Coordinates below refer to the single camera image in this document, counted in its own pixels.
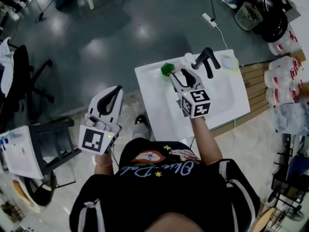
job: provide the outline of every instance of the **chair leg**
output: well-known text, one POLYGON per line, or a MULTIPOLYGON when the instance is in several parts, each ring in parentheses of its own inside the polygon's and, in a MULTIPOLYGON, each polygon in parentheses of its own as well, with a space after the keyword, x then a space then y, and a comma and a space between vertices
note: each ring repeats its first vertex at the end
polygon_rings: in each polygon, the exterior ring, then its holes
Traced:
POLYGON ((32 91, 35 92, 35 93, 37 93, 38 95, 41 95, 41 96, 47 98, 47 100, 48 100, 50 103, 54 103, 54 101, 55 101, 55 98, 54 98, 53 96, 50 96, 50 95, 44 93, 43 91, 37 89, 36 87, 32 87, 32 91))
POLYGON ((47 60, 43 65, 42 67, 40 67, 40 69, 34 74, 34 76, 31 78, 31 82, 32 82, 32 85, 35 84, 35 82, 37 81, 37 79, 39 78, 39 76, 41 75, 42 71, 45 69, 45 67, 48 65, 48 66, 52 66, 52 61, 49 59, 47 60))

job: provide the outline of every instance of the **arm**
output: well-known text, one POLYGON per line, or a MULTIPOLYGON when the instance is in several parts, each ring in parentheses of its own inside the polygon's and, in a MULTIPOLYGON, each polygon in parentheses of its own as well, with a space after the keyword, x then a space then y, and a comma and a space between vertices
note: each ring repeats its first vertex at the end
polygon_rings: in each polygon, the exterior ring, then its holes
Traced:
POLYGON ((211 165, 223 159, 220 148, 215 139, 211 135, 203 117, 190 119, 195 139, 197 141, 197 148, 201 159, 206 165, 211 165))
POLYGON ((112 168, 112 155, 110 150, 103 156, 96 156, 95 161, 96 167, 94 174, 105 174, 109 176, 114 175, 112 168))

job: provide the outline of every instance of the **office chair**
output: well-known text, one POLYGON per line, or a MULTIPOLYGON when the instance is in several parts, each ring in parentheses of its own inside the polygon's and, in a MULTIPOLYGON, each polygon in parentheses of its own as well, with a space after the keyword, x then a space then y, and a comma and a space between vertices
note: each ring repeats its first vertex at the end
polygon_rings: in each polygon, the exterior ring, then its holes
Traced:
POLYGON ((49 59, 47 60, 40 69, 30 77, 30 72, 34 71, 33 66, 29 64, 28 52, 26 46, 22 45, 21 47, 16 47, 9 44, 9 46, 16 48, 16 51, 13 55, 14 59, 14 73, 13 73, 13 82, 8 93, 8 96, 4 99, 2 111, 0 114, 0 132, 4 131, 6 119, 12 114, 12 112, 19 111, 19 101, 25 99, 27 95, 27 108, 28 108, 28 117, 34 119, 34 114, 32 113, 32 92, 35 92, 45 98, 50 103, 54 103, 54 97, 50 96, 43 91, 37 89, 34 84, 37 81, 38 77, 48 66, 52 66, 53 63, 49 59))

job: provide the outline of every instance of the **white container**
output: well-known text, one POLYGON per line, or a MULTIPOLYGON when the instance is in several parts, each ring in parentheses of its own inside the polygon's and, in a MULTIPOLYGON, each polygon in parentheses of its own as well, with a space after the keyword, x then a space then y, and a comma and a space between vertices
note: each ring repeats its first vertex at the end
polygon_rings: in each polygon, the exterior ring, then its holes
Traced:
POLYGON ((301 91, 301 86, 302 86, 302 81, 300 81, 299 84, 297 84, 296 82, 292 82, 290 86, 290 91, 295 91, 296 96, 298 96, 301 91))
POLYGON ((289 89, 297 73, 284 69, 272 69, 264 72, 264 82, 268 88, 289 89))
POLYGON ((294 103, 296 100, 296 92, 290 89, 268 88, 266 90, 266 100, 272 106, 294 103))
POLYGON ((268 68, 270 70, 280 68, 280 69, 285 69, 285 70, 290 70, 290 71, 294 69, 297 73, 299 69, 302 68, 302 65, 298 58, 296 57, 291 58, 289 56, 284 56, 280 59, 270 62, 268 68))
POLYGON ((290 24, 281 39, 274 43, 267 44, 271 53, 276 56, 279 54, 284 55, 289 52, 294 52, 301 48, 290 24))

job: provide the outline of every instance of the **wire basket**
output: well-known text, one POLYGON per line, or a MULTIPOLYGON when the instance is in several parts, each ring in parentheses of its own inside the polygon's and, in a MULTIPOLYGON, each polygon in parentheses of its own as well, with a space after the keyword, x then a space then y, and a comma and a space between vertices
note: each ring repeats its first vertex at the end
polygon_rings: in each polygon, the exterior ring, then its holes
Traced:
POLYGON ((261 13, 252 4, 244 2, 235 15, 237 24, 244 30, 250 31, 263 21, 261 13))

